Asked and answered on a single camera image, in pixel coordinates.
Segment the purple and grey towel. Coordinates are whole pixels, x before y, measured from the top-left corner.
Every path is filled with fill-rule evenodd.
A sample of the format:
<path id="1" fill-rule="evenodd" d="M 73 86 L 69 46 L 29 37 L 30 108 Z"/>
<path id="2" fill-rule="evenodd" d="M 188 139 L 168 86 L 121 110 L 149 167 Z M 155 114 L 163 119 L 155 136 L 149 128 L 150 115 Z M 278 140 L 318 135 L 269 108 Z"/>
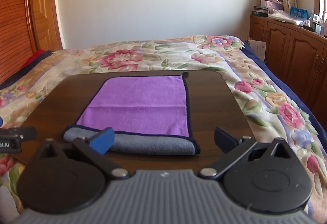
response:
<path id="1" fill-rule="evenodd" d="M 183 72 L 163 76 L 107 79 L 62 138 L 90 138 L 112 128 L 113 152 L 147 155 L 197 155 L 191 128 L 187 78 Z"/>

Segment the dark wooden lap tray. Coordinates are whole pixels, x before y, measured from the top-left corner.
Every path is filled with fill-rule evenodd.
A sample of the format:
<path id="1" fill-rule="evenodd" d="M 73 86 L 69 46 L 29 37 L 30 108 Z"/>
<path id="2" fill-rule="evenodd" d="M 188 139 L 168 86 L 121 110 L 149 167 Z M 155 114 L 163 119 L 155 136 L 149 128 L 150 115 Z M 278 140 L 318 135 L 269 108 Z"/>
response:
<path id="1" fill-rule="evenodd" d="M 32 112 L 35 140 L 16 155 L 30 162 L 48 138 L 65 143 L 112 128 L 106 157 L 130 172 L 200 169 L 223 156 L 215 129 L 241 138 L 252 131 L 222 75 L 208 70 L 74 75 Z"/>

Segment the floral bed blanket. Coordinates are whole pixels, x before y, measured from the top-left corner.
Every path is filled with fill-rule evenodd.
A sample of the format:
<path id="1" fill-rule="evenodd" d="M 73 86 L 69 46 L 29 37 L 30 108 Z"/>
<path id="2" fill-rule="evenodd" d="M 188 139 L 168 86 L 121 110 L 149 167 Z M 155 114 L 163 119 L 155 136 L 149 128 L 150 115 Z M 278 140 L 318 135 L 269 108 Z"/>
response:
<path id="1" fill-rule="evenodd" d="M 1 88 L 1 127 L 19 127 L 71 75 L 154 70 L 221 73 L 254 137 L 288 141 L 313 183 L 306 212 L 326 223 L 326 130 L 304 102 L 276 77 L 248 44 L 229 36 L 123 41 L 38 58 Z"/>

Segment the red pillow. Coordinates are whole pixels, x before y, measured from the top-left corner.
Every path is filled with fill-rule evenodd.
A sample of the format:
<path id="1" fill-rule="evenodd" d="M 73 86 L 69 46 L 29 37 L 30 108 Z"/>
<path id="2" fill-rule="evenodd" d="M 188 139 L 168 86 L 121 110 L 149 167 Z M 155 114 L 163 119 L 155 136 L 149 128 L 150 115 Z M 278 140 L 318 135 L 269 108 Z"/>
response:
<path id="1" fill-rule="evenodd" d="M 31 62 L 33 62 L 36 58 L 38 58 L 39 56 L 41 56 L 42 54 L 45 53 L 45 50 L 38 50 L 37 52 L 35 52 L 31 57 L 28 58 L 28 60 L 22 65 L 22 68 L 26 67 L 27 65 L 29 65 Z"/>

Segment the wooden slatted wardrobe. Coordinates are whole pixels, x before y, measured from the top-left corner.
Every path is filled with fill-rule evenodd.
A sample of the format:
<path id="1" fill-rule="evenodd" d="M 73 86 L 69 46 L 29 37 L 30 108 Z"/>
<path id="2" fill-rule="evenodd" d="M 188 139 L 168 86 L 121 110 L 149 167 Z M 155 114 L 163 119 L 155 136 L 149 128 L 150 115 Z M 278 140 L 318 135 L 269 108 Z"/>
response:
<path id="1" fill-rule="evenodd" d="M 36 52 L 29 0 L 1 0 L 1 81 Z"/>

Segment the white paper bag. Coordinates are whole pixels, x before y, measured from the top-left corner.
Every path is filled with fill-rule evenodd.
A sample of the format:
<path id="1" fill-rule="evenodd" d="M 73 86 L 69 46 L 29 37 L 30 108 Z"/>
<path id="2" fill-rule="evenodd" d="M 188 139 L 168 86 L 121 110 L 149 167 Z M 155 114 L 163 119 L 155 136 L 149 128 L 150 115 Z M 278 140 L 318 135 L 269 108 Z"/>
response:
<path id="1" fill-rule="evenodd" d="M 266 51 L 266 42 L 265 41 L 257 41 L 257 40 L 249 40 L 248 41 L 251 49 L 262 61 L 265 61 L 265 51 Z"/>

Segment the wooden sideboard cabinet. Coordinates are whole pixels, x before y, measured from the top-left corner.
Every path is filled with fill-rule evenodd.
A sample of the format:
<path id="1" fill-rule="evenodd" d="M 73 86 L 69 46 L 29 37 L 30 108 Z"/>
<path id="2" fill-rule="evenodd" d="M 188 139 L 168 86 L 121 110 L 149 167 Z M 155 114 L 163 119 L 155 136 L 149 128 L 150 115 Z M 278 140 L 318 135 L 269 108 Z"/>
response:
<path id="1" fill-rule="evenodd" d="M 265 62 L 326 127 L 326 38 L 295 25 L 251 15 L 249 38 L 267 44 Z"/>

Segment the wooden door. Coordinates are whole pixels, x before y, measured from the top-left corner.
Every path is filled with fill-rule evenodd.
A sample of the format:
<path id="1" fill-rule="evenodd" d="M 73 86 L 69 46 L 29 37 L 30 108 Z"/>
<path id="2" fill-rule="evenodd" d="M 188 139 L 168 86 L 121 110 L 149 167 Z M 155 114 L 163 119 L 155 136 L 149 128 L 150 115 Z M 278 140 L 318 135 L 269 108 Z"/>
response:
<path id="1" fill-rule="evenodd" d="M 55 0 L 29 0 L 37 49 L 62 50 Z"/>

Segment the cream cloth on cabinet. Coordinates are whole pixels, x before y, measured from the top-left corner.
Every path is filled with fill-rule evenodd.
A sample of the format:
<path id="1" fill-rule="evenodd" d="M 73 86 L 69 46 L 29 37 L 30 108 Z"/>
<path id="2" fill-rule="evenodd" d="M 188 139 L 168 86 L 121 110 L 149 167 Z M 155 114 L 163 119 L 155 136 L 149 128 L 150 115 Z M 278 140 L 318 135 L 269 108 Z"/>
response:
<path id="1" fill-rule="evenodd" d="M 277 20 L 284 23 L 296 24 L 299 20 L 290 17 L 286 12 L 282 10 L 275 10 L 272 14 L 268 16 L 268 19 Z"/>

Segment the pink tissue box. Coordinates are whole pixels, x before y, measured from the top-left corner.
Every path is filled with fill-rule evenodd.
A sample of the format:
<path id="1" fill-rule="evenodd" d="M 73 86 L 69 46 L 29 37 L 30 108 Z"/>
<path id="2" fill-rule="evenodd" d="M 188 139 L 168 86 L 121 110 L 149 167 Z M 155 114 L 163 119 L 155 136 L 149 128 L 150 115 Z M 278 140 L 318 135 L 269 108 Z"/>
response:
<path id="1" fill-rule="evenodd" d="M 268 0 L 261 0 L 261 6 L 268 8 L 269 11 L 272 10 L 283 10 L 284 6 L 283 3 L 279 2 L 273 2 L 273 1 L 268 1 Z"/>

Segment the blue box on cabinet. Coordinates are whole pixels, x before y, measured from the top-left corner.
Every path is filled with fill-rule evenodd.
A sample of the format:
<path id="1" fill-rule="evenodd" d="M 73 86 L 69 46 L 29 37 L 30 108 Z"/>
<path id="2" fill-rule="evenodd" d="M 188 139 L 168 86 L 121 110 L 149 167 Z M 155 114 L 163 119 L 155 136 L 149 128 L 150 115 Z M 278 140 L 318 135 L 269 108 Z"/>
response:
<path id="1" fill-rule="evenodd" d="M 290 8 L 289 15 L 296 19 L 309 19 L 309 12 L 306 9 L 296 8 L 293 6 Z"/>

